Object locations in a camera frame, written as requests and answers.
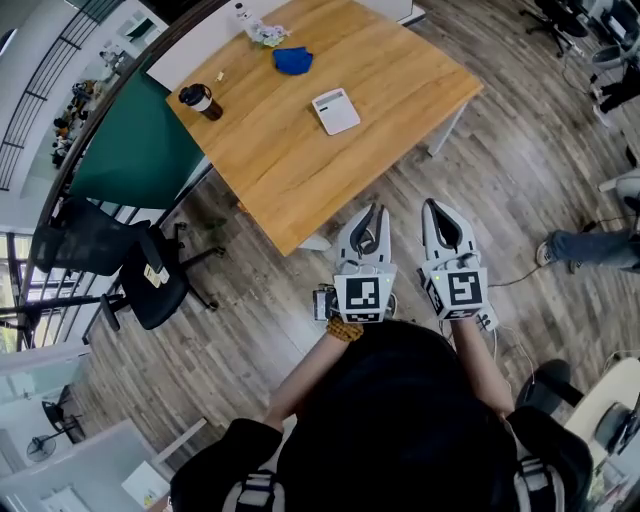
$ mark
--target wooden table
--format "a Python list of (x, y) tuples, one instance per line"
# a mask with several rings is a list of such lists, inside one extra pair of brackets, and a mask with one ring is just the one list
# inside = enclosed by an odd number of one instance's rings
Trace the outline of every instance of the wooden table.
[[(314, 55), (308, 73), (280, 73), (271, 51), (241, 34), (182, 84), (209, 86), (220, 120), (180, 104), (182, 86), (167, 101), (288, 255), (429, 134), (435, 153), (482, 85), (421, 37), (349, 0), (291, 0), (264, 21), (292, 31), (281, 48)], [(362, 122), (329, 136), (311, 100), (339, 87)]]

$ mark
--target person's leg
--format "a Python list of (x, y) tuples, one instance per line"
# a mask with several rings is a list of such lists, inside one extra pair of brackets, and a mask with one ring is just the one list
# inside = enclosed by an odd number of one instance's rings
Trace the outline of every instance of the person's leg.
[(629, 230), (609, 233), (555, 231), (546, 240), (547, 263), (581, 261), (594, 265), (629, 268), (639, 258), (629, 243)]

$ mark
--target office chair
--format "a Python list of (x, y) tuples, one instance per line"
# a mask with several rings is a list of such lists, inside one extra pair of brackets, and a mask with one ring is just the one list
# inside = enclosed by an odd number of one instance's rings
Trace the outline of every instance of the office chair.
[(142, 327), (151, 330), (175, 313), (187, 293), (205, 308), (218, 309), (216, 301), (207, 302), (196, 291), (186, 270), (208, 256), (223, 257), (225, 249), (213, 247), (181, 263), (178, 232), (185, 228), (175, 224), (173, 238), (167, 239), (149, 221), (121, 224), (93, 203), (72, 197), (50, 225), (36, 229), (31, 256), (42, 272), (56, 267), (111, 276), (120, 269), (115, 284), (125, 296), (100, 298), (109, 325), (118, 331), (115, 313), (131, 306)]
[(536, 5), (542, 10), (542, 15), (526, 9), (520, 11), (520, 16), (530, 16), (539, 23), (537, 27), (528, 28), (526, 32), (527, 34), (532, 34), (533, 32), (543, 31), (551, 34), (558, 45), (558, 58), (562, 57), (565, 52), (565, 48), (560, 41), (567, 43), (567, 50), (573, 46), (573, 42), (563, 32), (573, 37), (586, 37), (589, 34), (577, 19), (578, 14), (580, 14), (577, 8), (571, 8), (560, 0), (536, 0)]

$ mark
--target backpack strap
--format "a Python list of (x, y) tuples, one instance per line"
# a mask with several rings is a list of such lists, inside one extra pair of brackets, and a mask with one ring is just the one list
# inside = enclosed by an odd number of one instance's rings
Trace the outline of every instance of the backpack strap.
[(520, 512), (564, 512), (564, 484), (556, 468), (533, 456), (520, 442), (511, 424), (505, 424), (518, 454), (518, 470), (513, 476), (513, 486)]
[(225, 500), (223, 512), (284, 512), (284, 490), (267, 469), (250, 473), (236, 483)]

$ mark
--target wooden floor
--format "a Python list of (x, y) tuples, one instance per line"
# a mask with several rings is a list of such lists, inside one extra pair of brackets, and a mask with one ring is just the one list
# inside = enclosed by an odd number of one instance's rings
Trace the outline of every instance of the wooden floor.
[[(412, 30), (467, 66), (486, 88), (436, 158), (427, 156), (425, 146), (415, 147), (340, 211), (325, 234), (332, 237), (366, 203), (385, 204), (392, 216), (393, 260), (402, 272), (395, 284), (398, 316), (437, 329), (415, 274), (424, 257), (425, 198), (453, 206), (472, 222), (490, 282), (501, 283), (535, 268), (535, 248), (550, 231), (620, 215), (613, 195), (600, 194), (596, 185), (629, 164), (622, 135), (598, 124), (589, 98), (576, 89), (588, 87), (592, 71), (577, 57), (557, 59), (545, 34), (526, 35), (533, 21), (518, 15), (524, 4), (422, 4), (427, 17)], [(595, 48), (593, 41), (580, 44)], [(637, 102), (616, 112), (629, 139), (636, 137), (631, 126), (639, 124), (639, 112)], [(210, 226), (218, 217), (227, 223), (214, 236)], [(191, 271), (196, 287), (221, 302), (220, 310), (203, 311), (188, 299), (153, 332), (145, 332), (131, 313), (120, 316), (118, 334), (99, 317), (90, 334), (90, 364), (73, 394), (89, 435), (128, 416), (158, 449), (206, 417), (212, 427), (170, 461), (178, 466), (233, 418), (259, 414), (269, 391), (316, 341), (323, 326), (311, 318), (311, 293), (330, 280), (333, 255), (298, 250), (280, 256), (215, 174), (174, 220), (190, 224), (185, 257), (215, 238), (227, 247), (225, 259)], [(498, 362), (514, 394), (530, 373), (516, 338), (536, 365), (553, 357), (568, 360), (583, 391), (612, 351), (640, 348), (639, 284), (640, 276), (606, 268), (571, 276), (557, 264), (518, 284), (492, 288), (503, 326), (497, 331)]]

